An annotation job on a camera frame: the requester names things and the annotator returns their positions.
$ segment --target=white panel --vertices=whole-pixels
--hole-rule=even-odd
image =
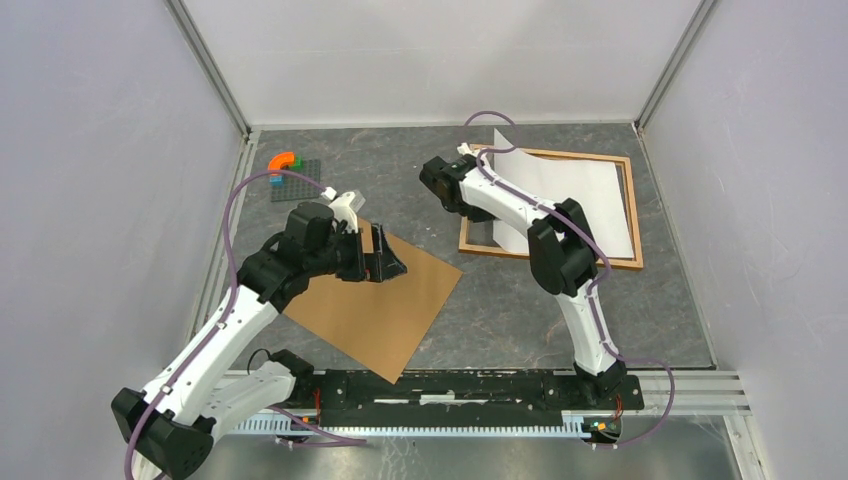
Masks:
[[[697,0],[186,2],[253,124],[631,120]]]
[[[647,147],[779,479],[843,478],[848,3],[721,2]]]
[[[123,478],[109,402],[185,343],[240,138],[164,2],[0,11],[0,477]]]

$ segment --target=lego baseplate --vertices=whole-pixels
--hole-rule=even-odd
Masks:
[[[321,160],[304,160],[303,168],[298,172],[321,181]],[[316,198],[321,192],[312,185],[292,177],[284,177],[283,185],[271,185],[271,201],[285,202],[286,200],[307,200]]]

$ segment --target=purple cable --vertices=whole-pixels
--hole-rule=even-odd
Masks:
[[[298,418],[297,415],[294,415],[290,412],[287,412],[280,407],[275,407],[275,406],[272,405],[272,406],[268,407],[268,409],[273,410],[277,413],[280,413],[282,415],[289,417],[289,419],[291,419],[291,421],[293,421],[294,423],[300,425],[301,427],[303,427],[303,428],[305,428],[305,429],[307,429],[311,432],[317,433],[318,435],[321,435],[322,437],[329,438],[330,440],[335,440],[335,442],[329,442],[329,443],[292,443],[291,446],[293,448],[354,447],[354,446],[357,446],[357,445],[364,445],[365,444],[365,440],[361,439],[361,438],[341,437],[339,435],[334,435],[330,432],[325,432],[324,430],[321,430],[320,428],[316,427],[315,425],[310,425],[310,424],[304,422],[303,420]]]
[[[220,320],[218,320],[219,323],[226,323],[227,322],[227,319],[229,318],[230,313],[232,312],[233,305],[235,305],[235,303],[236,303],[236,295],[238,293],[238,271],[236,269],[236,258],[235,258],[235,255],[233,254],[233,244],[232,244],[232,241],[230,240],[230,212],[232,211],[233,203],[235,203],[236,197],[238,196],[239,192],[241,192],[241,190],[244,187],[246,187],[248,183],[250,183],[250,182],[252,182],[252,181],[254,181],[254,180],[256,180],[257,178],[260,178],[260,177],[265,177],[265,176],[268,176],[268,175],[276,175],[276,174],[282,174],[282,175],[286,175],[286,176],[289,176],[289,177],[297,178],[299,180],[303,180],[304,182],[312,185],[313,187],[317,188],[318,190],[321,190],[322,192],[327,189],[327,187],[325,187],[324,185],[321,185],[320,183],[318,183],[315,180],[307,177],[306,175],[303,175],[303,174],[300,174],[300,173],[297,173],[297,172],[293,172],[291,170],[266,170],[264,172],[254,173],[253,175],[245,178],[244,180],[241,181],[241,183],[236,185],[236,188],[233,189],[233,191],[230,193],[230,196],[227,198],[227,204],[224,207],[224,219],[221,223],[221,230],[223,231],[223,235],[224,235],[224,251],[226,252],[226,255],[227,255],[227,266],[228,266],[229,277],[230,277],[230,296],[227,299],[227,306],[224,307],[224,314],[221,315]],[[203,339],[200,341],[200,343],[197,344],[197,346],[194,348],[194,350],[192,350],[191,353],[189,353],[188,356],[186,356],[186,359],[183,361],[183,363],[180,364],[180,366],[177,367],[176,370],[174,370],[174,373],[172,373],[171,376],[168,378],[168,381],[165,382],[164,387],[172,388],[179,381],[180,376],[186,371],[186,369],[189,367],[189,365],[191,365],[191,362],[194,361],[194,359],[197,358],[198,355],[200,355],[200,352],[203,351],[203,349],[206,347],[206,345],[208,345],[209,342],[212,341],[212,339],[215,337],[215,335],[218,333],[219,330],[220,330],[220,328],[213,328],[212,330],[209,331],[209,333],[206,334],[205,337],[203,337]],[[124,477],[127,480],[134,480],[133,474],[132,474],[132,459],[133,459],[133,452],[135,451],[135,447],[136,447],[136,445],[138,445],[138,439],[141,436],[141,431],[143,430],[144,425],[150,419],[150,415],[153,414],[153,411],[156,409],[156,407],[159,405],[159,403],[162,401],[162,399],[164,397],[165,397],[165,392],[160,389],[159,393],[157,393],[156,396],[153,397],[153,401],[150,402],[150,405],[147,406],[147,408],[141,414],[141,417],[139,417],[138,422],[136,422],[135,428],[133,428],[132,434],[130,435],[129,442],[127,442],[127,453],[124,456]],[[326,434],[327,436],[332,435],[332,434],[327,433],[327,432],[323,432],[323,433],[322,432],[323,432],[323,430],[320,430],[320,429],[319,429],[319,431],[316,431],[316,433],[318,433],[319,435],[321,435],[321,434]],[[344,438],[344,437],[338,437],[337,435],[332,435],[332,437],[329,437],[329,438],[336,439],[336,438]],[[350,440],[351,442],[357,442],[355,439],[347,439],[347,440]],[[156,477],[156,480],[164,478],[164,476],[165,476],[165,474],[163,472],[159,476]]]
[[[481,115],[494,115],[498,118],[505,120],[513,128],[516,127],[515,122],[513,122],[511,118],[504,115],[503,113],[496,112],[496,111],[493,111],[493,110],[483,110],[483,111],[475,113],[474,115],[471,115],[470,117],[468,117],[468,120],[465,121],[465,124],[463,126],[467,127],[471,123],[472,120],[474,120],[475,118],[477,118]],[[612,355],[613,358],[615,358],[616,360],[619,360],[619,361],[624,362],[624,363],[650,363],[650,364],[653,364],[653,365],[659,365],[668,374],[668,383],[669,383],[668,404],[666,405],[665,410],[662,413],[662,416],[660,416],[659,421],[657,421],[657,423],[650,430],[643,433],[642,435],[631,438],[630,440],[625,440],[625,441],[617,443],[615,445],[605,445],[605,444],[594,444],[594,445],[600,446],[601,448],[612,450],[612,449],[615,449],[615,448],[624,447],[626,445],[630,445],[630,444],[639,442],[641,440],[644,440],[644,439],[650,437],[651,435],[653,435],[654,433],[656,433],[660,429],[660,427],[662,427],[662,425],[666,422],[666,420],[668,420],[668,416],[671,413],[671,408],[672,408],[672,406],[674,406],[674,393],[675,393],[674,373],[672,372],[671,367],[667,363],[663,362],[662,360],[657,360],[655,358],[625,358],[620,353],[613,350],[612,347],[610,347],[609,343],[607,343],[607,336],[606,336],[606,333],[604,332],[603,325],[601,325],[601,317],[600,317],[600,314],[598,313],[598,306],[595,305],[595,297],[593,297],[591,294],[594,293],[595,289],[598,287],[598,284],[600,284],[603,280],[605,280],[612,273],[612,265],[610,265],[609,258],[607,258],[607,256],[604,255],[604,252],[601,250],[600,247],[598,247],[598,244],[595,243],[594,240],[592,240],[592,238],[589,237],[589,235],[586,234],[586,232],[584,232],[577,225],[575,225],[574,222],[572,222],[571,220],[569,220],[568,218],[566,218],[564,215],[560,214],[559,212],[557,212],[553,208],[550,208],[546,205],[539,204],[539,203],[536,202],[535,199],[533,199],[529,195],[524,194],[523,192],[511,187],[510,185],[502,183],[500,180],[495,178],[494,174],[492,174],[491,172],[488,171],[488,169],[486,168],[486,165],[483,163],[483,155],[485,155],[486,153],[509,153],[509,152],[516,150],[517,148],[518,147],[516,147],[516,146],[513,146],[511,148],[506,148],[506,149],[482,148],[482,149],[480,149],[479,152],[477,152],[477,168],[480,170],[480,173],[482,173],[483,176],[485,176],[489,181],[491,181],[497,187],[501,188],[502,190],[509,192],[510,194],[520,198],[521,200],[524,200],[525,202],[527,202],[533,208],[538,208],[539,210],[552,215],[554,218],[556,218],[557,220],[559,220],[560,222],[565,224],[571,231],[576,233],[577,236],[580,237],[581,240],[586,242],[586,245],[588,245],[589,248],[591,248],[598,255],[598,258],[600,258],[601,261],[604,263],[603,272],[601,272],[601,274],[598,275],[592,281],[592,283],[589,284],[589,288],[587,288],[586,291],[588,293],[587,298],[589,300],[589,308],[592,311],[592,317],[595,320],[595,328],[597,328],[597,330],[598,330],[598,335],[601,338],[601,344],[604,346],[604,349],[607,351],[607,353]]]

